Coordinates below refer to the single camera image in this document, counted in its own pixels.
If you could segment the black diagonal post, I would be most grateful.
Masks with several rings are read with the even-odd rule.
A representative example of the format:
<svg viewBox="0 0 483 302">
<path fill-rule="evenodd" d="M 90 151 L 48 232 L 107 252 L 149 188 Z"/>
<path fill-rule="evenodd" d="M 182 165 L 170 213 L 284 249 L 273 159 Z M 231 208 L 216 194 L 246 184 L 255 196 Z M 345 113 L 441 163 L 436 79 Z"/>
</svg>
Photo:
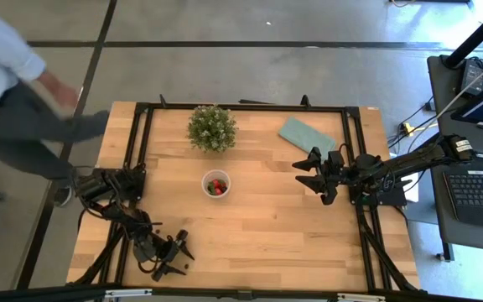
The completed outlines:
<svg viewBox="0 0 483 302">
<path fill-rule="evenodd" d="M 457 67 L 482 42 L 483 23 L 451 55 L 443 59 L 443 65 L 449 69 Z"/>
</svg>

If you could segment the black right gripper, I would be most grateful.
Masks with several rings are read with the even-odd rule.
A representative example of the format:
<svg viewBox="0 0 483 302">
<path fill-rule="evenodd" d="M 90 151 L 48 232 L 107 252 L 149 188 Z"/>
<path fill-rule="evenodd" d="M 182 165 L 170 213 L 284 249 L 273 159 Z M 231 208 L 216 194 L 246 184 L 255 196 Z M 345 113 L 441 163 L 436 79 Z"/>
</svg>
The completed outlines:
<svg viewBox="0 0 483 302">
<path fill-rule="evenodd" d="M 307 159 L 292 163 L 295 169 L 311 170 L 319 168 L 321 165 L 321 152 L 318 147 L 313 147 Z M 353 186 L 356 184 L 348 168 L 343 163 L 329 162 L 329 178 L 323 175 L 306 176 L 298 175 L 295 179 L 306 187 L 310 188 L 315 194 L 319 194 L 325 206 L 331 205 L 337 196 L 336 187 L 339 185 Z"/>
</svg>

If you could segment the green potted plant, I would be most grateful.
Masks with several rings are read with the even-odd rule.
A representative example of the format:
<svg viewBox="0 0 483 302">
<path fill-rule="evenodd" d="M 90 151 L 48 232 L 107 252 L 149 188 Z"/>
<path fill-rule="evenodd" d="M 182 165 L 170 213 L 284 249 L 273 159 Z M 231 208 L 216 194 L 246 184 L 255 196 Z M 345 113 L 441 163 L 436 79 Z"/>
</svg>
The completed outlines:
<svg viewBox="0 0 483 302">
<path fill-rule="evenodd" d="M 198 106 L 189 118 L 187 131 L 191 146 L 205 153 L 223 153 L 236 145 L 236 119 L 217 104 Z"/>
</svg>

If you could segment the dark grey desk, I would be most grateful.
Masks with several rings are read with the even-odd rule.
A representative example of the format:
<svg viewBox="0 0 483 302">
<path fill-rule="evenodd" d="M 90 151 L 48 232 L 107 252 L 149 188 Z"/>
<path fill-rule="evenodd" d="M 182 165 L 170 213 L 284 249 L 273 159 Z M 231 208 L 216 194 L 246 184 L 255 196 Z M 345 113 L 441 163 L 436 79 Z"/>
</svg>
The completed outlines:
<svg viewBox="0 0 483 302">
<path fill-rule="evenodd" d="M 440 113 L 460 92 L 461 70 L 446 68 L 439 56 L 427 58 L 428 73 L 436 112 Z M 453 120 L 449 111 L 461 107 L 468 99 L 462 96 L 453 103 L 448 111 L 438 118 L 439 132 L 443 135 L 458 134 L 466 137 L 473 149 L 483 154 L 483 128 L 478 128 L 474 123 Z"/>
<path fill-rule="evenodd" d="M 483 170 L 483 155 L 466 165 L 438 166 L 431 169 L 435 208 L 441 239 L 446 244 L 483 248 L 483 226 L 458 221 L 454 215 L 444 172 L 451 169 Z"/>
</svg>

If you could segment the black desk strut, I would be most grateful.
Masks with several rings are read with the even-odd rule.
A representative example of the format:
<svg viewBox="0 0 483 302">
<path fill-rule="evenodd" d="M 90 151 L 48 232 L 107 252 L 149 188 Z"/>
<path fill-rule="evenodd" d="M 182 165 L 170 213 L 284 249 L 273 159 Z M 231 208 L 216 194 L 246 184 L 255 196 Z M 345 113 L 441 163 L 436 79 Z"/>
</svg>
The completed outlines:
<svg viewBox="0 0 483 302">
<path fill-rule="evenodd" d="M 431 138 L 417 146 L 412 152 L 399 156 L 401 160 L 406 159 L 440 159 L 444 156 L 443 149 L 439 146 L 440 134 L 436 133 Z"/>
</svg>

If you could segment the black keyboard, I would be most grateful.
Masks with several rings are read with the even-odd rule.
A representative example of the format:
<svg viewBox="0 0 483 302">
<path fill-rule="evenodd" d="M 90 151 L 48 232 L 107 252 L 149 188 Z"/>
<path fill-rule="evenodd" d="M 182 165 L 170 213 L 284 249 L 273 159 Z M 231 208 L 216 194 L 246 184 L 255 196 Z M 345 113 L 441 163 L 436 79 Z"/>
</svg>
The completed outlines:
<svg viewBox="0 0 483 302">
<path fill-rule="evenodd" d="M 456 219 L 483 227 L 483 170 L 451 169 L 444 182 Z"/>
</svg>

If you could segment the silver metal bracket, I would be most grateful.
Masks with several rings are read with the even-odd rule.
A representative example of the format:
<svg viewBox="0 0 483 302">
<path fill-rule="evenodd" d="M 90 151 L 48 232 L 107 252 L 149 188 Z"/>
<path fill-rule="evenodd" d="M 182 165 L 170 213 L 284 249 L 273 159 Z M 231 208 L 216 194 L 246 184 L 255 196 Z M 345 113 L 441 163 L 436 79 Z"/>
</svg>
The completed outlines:
<svg viewBox="0 0 483 302">
<path fill-rule="evenodd" d="M 338 293 L 337 302 L 386 302 L 385 296 L 371 294 Z"/>
<path fill-rule="evenodd" d="M 105 299 L 121 299 L 128 297 L 141 297 L 153 294 L 152 289 L 112 289 L 105 292 Z"/>
</svg>

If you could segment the black power adapter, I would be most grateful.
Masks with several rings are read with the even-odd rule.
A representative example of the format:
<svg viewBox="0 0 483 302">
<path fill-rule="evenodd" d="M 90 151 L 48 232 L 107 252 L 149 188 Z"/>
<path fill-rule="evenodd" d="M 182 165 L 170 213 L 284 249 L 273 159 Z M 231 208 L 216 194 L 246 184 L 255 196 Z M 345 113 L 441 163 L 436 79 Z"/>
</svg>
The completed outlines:
<svg viewBox="0 0 483 302">
<path fill-rule="evenodd" d="M 477 96 L 483 91 L 483 76 L 475 80 L 483 73 L 483 59 L 479 57 L 469 58 L 463 68 L 460 89 L 464 90 L 467 97 Z"/>
</svg>

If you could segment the white paper sheet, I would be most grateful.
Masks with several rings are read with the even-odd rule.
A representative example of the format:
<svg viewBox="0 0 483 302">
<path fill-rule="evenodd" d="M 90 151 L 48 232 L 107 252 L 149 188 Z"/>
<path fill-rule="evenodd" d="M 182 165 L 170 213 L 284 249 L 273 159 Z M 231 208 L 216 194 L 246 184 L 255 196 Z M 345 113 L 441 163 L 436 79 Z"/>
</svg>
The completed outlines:
<svg viewBox="0 0 483 302">
<path fill-rule="evenodd" d="M 404 192 L 407 201 L 418 202 L 419 200 L 419 179 L 420 173 L 410 174 L 408 176 L 402 177 L 401 181 L 405 182 L 402 190 Z"/>
</svg>

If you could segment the person's hand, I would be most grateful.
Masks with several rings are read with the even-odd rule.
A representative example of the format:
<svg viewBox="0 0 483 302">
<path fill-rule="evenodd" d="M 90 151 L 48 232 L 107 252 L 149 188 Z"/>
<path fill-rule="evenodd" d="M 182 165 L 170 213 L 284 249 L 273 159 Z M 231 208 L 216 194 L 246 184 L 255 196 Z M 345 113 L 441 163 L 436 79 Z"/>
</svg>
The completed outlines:
<svg viewBox="0 0 483 302">
<path fill-rule="evenodd" d="M 67 86 L 56 75 L 45 70 L 37 81 L 51 94 L 59 105 L 76 109 L 79 102 L 76 90 Z"/>
</svg>

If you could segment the black crossbeam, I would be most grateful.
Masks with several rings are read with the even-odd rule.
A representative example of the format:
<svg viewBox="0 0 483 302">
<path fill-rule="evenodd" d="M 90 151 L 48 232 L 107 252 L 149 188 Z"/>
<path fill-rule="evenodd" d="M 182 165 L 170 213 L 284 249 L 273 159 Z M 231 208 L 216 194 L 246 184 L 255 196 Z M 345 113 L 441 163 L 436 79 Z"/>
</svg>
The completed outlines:
<svg viewBox="0 0 483 302">
<path fill-rule="evenodd" d="M 70 284 L 59 287 L 37 289 L 13 289 L 0 291 L 0 302 L 86 302 L 88 300 L 105 299 L 107 290 L 112 289 L 152 289 L 155 296 L 188 296 L 211 297 L 216 299 L 234 299 L 252 301 L 255 299 L 323 299 L 337 302 L 338 293 L 342 291 L 292 291 L 292 290 L 253 290 L 253 289 L 169 289 L 122 287 L 118 284 Z M 365 293 L 386 297 L 386 302 L 483 302 L 483 299 L 460 298 L 445 295 L 429 294 L 422 290 L 397 291 L 374 289 Z"/>
</svg>

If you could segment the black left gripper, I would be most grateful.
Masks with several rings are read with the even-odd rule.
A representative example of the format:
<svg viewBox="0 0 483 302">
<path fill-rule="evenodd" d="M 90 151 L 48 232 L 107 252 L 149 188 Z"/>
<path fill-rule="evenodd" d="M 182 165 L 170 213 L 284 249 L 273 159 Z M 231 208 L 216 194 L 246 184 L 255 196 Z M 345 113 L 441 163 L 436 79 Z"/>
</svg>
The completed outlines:
<svg viewBox="0 0 483 302">
<path fill-rule="evenodd" d="M 159 281 L 164 275 L 169 273 L 185 275 L 185 272 L 177 269 L 171 263 L 174 261 L 179 251 L 181 251 L 188 258 L 192 260 L 195 259 L 190 250 L 187 248 L 186 238 L 188 235 L 189 233 L 182 229 L 179 231 L 175 239 L 168 238 L 161 245 L 156 253 L 158 266 L 152 273 L 153 281 Z"/>
</svg>

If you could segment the clear round plastic container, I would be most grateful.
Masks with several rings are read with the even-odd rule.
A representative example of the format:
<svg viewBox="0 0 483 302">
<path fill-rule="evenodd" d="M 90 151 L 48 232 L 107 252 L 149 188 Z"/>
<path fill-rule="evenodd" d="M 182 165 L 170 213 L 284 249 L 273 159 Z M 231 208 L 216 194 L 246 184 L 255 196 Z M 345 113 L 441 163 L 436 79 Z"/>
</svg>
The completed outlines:
<svg viewBox="0 0 483 302">
<path fill-rule="evenodd" d="M 212 180 L 219 180 L 220 186 L 215 187 L 212 183 Z M 215 192 L 214 195 L 212 195 L 207 190 L 208 185 L 213 185 L 215 189 L 216 188 L 221 189 L 221 182 L 225 182 L 226 186 L 227 186 L 227 190 L 222 191 L 223 192 L 222 195 L 216 195 L 216 192 Z M 201 180 L 201 187 L 202 187 L 202 190 L 205 192 L 205 194 L 208 195 L 210 198 L 219 199 L 221 197 L 226 197 L 226 195 L 229 193 L 230 188 L 231 188 L 231 179 L 225 171 L 220 170 L 220 169 L 213 169 L 213 170 L 210 170 L 210 171 L 205 173 L 205 175 L 203 176 L 203 178 Z"/>
</svg>

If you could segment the teal folded cloth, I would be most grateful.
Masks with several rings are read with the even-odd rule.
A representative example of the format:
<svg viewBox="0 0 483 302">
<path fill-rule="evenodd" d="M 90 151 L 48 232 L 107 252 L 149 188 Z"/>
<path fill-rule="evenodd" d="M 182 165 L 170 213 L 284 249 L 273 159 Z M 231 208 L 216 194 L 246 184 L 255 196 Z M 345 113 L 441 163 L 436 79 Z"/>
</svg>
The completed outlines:
<svg viewBox="0 0 483 302">
<path fill-rule="evenodd" d="M 284 123 L 278 134 L 281 138 L 302 149 L 307 154 L 313 147 L 317 147 L 323 160 L 327 159 L 327 153 L 334 151 L 336 146 L 332 137 L 319 132 L 294 117 L 290 117 Z"/>
</svg>

